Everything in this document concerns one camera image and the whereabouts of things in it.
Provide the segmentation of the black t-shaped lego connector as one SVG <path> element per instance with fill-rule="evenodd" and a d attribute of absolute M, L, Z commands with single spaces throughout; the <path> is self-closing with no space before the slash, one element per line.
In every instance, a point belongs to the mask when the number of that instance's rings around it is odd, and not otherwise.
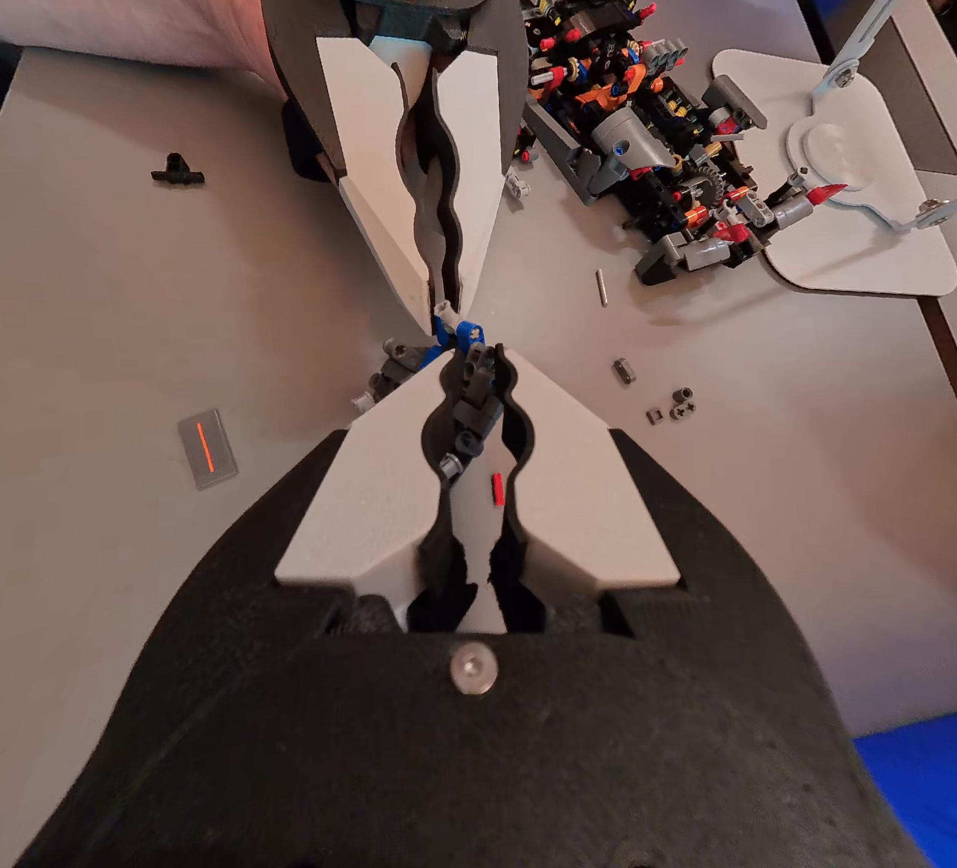
<path fill-rule="evenodd" d="M 150 171 L 151 179 L 172 186 L 198 186 L 206 182 L 203 172 L 192 169 L 182 154 L 170 152 L 162 170 Z"/>

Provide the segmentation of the large lego car model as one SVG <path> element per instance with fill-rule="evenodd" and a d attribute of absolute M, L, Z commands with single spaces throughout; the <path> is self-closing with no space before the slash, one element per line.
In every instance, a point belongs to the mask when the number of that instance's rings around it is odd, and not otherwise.
<path fill-rule="evenodd" d="M 768 120 L 725 74 L 700 99 L 687 95 L 672 74 L 685 45 L 638 34 L 654 3 L 520 4 L 528 92 L 513 156 L 526 163 L 540 144 L 583 204 L 616 197 L 625 228 L 650 243 L 636 266 L 644 285 L 736 267 L 847 188 L 797 168 L 761 197 L 738 144 Z"/>

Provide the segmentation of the grey tile with orange stripe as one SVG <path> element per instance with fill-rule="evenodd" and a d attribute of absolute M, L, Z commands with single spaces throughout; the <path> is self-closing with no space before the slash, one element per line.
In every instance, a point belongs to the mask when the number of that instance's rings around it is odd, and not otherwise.
<path fill-rule="evenodd" d="M 237 476 L 233 450 L 217 409 L 182 419 L 177 431 L 197 490 Z"/>

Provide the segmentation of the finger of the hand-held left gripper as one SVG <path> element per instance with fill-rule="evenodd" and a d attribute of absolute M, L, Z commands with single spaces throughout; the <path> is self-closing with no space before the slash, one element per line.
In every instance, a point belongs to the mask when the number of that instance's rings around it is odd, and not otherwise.
<path fill-rule="evenodd" d="M 416 203 L 406 185 L 400 139 L 429 65 L 424 45 L 377 38 L 316 39 L 341 145 L 341 198 L 397 298 L 433 332 L 430 270 L 415 242 Z"/>
<path fill-rule="evenodd" d="M 435 72 L 432 96 L 442 186 L 437 218 L 445 237 L 444 296 L 468 311 L 501 197 L 497 59 L 463 51 Z"/>

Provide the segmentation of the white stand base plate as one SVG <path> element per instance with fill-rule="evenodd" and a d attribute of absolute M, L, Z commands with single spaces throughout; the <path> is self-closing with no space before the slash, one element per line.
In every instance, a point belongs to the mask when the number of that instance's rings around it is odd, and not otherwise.
<path fill-rule="evenodd" d="M 728 75 L 768 119 L 739 145 L 763 188 L 801 168 L 812 189 L 844 185 L 766 250 L 794 286 L 910 297 L 955 288 L 955 260 L 939 228 L 955 215 L 955 201 L 922 209 L 927 194 L 899 130 L 858 70 L 897 2 L 875 0 L 828 67 L 740 49 L 712 61 L 714 75 Z"/>

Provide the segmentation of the dark grey lego wing assembly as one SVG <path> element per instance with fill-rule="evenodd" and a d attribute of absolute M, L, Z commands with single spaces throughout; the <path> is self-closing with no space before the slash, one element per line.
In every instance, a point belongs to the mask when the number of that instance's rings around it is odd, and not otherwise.
<path fill-rule="evenodd" d="M 434 324 L 435 342 L 429 347 L 409 347 L 396 339 L 384 341 L 385 361 L 351 404 L 364 414 L 413 375 L 452 355 L 451 416 L 439 421 L 433 451 L 438 470 L 455 484 L 482 454 L 504 406 L 496 389 L 496 350 L 486 344 L 482 327 L 461 317 L 450 300 L 437 303 Z"/>

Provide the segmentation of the small black lego assembly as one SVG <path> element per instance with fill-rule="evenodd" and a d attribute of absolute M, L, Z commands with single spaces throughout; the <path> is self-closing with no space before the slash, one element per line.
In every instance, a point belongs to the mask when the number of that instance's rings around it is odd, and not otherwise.
<path fill-rule="evenodd" d="M 530 186 L 524 179 L 524 174 L 532 167 L 539 156 L 537 147 L 537 139 L 532 130 L 526 123 L 520 123 L 517 141 L 504 182 L 505 189 L 517 201 L 526 199 L 530 194 Z"/>

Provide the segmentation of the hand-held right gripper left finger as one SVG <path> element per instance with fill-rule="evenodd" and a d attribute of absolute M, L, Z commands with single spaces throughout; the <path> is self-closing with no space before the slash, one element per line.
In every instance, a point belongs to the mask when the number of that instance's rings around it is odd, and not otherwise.
<path fill-rule="evenodd" d="M 454 407 L 464 357 L 442 353 L 355 420 L 279 563 L 279 583 L 385 598 L 413 632 L 453 632 L 468 610 L 451 489 L 468 465 Z"/>

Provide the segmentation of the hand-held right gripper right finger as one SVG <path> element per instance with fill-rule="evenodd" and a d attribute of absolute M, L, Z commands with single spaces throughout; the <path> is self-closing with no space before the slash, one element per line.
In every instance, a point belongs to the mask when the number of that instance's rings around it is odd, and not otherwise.
<path fill-rule="evenodd" d="M 544 631 L 547 612 L 609 591 L 672 588 L 680 573 L 622 455 L 628 437 L 496 347 L 505 482 L 489 581 L 509 633 Z"/>

